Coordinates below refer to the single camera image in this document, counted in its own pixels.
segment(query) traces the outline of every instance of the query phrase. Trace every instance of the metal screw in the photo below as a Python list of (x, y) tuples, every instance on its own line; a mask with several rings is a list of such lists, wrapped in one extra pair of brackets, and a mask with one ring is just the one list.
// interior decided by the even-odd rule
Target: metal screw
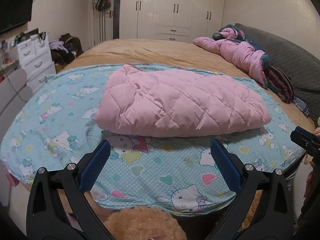
[(70, 163), (67, 166), (68, 170), (73, 170), (75, 167), (76, 167), (76, 165), (74, 163)]
[(281, 171), (281, 169), (276, 169), (276, 174), (278, 174), (278, 175), (282, 175), (282, 171)]
[(245, 165), (245, 169), (248, 171), (252, 171), (253, 170), (253, 166), (251, 164), (246, 164)]
[(40, 168), (39, 170), (38, 170), (38, 173), (39, 174), (42, 174), (42, 173), (44, 173), (45, 172), (45, 169), (44, 168)]

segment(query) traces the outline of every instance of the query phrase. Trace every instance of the hello kitty print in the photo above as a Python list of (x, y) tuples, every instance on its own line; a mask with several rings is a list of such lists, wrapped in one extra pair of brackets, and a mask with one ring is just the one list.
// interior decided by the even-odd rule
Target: hello kitty print
[[(135, 66), (145, 71), (172, 68), (158, 64)], [(110, 157), (91, 190), (99, 205), (112, 209), (156, 206), (178, 216), (195, 216), (215, 212), (235, 196), (212, 158), (212, 140), (220, 140), (243, 163), (266, 172), (287, 168), (303, 152), (290, 141), (295, 126), (281, 107), (246, 78), (234, 79), (257, 92), (272, 116), (272, 121), (259, 129), (195, 138), (152, 138), (103, 131), (93, 118), (108, 77), (120, 67), (80, 67), (47, 77), (48, 84), (17, 114), (1, 143), (1, 162), (8, 173), (32, 184), (38, 168), (53, 171), (78, 163), (107, 139)]]

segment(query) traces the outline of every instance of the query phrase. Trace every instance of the pink quilted jacket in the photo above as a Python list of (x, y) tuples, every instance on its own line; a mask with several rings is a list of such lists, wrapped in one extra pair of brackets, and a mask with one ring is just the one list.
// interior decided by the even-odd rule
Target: pink quilted jacket
[(95, 121), (118, 134), (188, 137), (259, 128), (271, 116), (256, 92), (229, 76), (124, 65), (110, 75)]
[(260, 60), (261, 56), (265, 54), (264, 51), (255, 50), (246, 41), (237, 43), (227, 39), (215, 41), (208, 37), (199, 37), (193, 43), (209, 52), (222, 56), (226, 61), (246, 71), (264, 89), (268, 87)]

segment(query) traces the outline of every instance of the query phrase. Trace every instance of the cabinet handle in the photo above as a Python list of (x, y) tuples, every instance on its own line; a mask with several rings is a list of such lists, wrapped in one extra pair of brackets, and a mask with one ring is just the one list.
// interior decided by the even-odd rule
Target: cabinet handle
[(43, 78), (40, 78), (40, 79), (39, 79), (39, 82), (40, 82), (40, 83), (43, 83), (44, 81), (45, 81), (45, 76), (44, 76)]
[(40, 61), (40, 63), (39, 63), (38, 65), (35, 64), (35, 67), (36, 67), (36, 68), (39, 68), (41, 65), (42, 65), (42, 60)]

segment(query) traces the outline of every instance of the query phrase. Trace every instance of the blue gripper pad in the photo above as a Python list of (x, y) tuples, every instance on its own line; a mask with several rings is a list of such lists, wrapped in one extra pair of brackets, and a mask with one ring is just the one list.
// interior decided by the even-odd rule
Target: blue gripper pad
[(241, 175), (225, 152), (226, 149), (222, 147), (216, 140), (213, 141), (211, 143), (211, 156), (217, 164), (228, 188), (239, 195), (242, 191)]
[(79, 190), (83, 194), (90, 191), (96, 182), (103, 166), (110, 157), (110, 143), (105, 141), (80, 175)]
[(301, 128), (300, 126), (297, 126), (296, 131), (302, 133), (304, 136), (307, 136), (308, 138), (312, 139), (313, 136), (312, 136), (312, 133), (308, 132), (307, 130), (304, 130), (303, 128)]

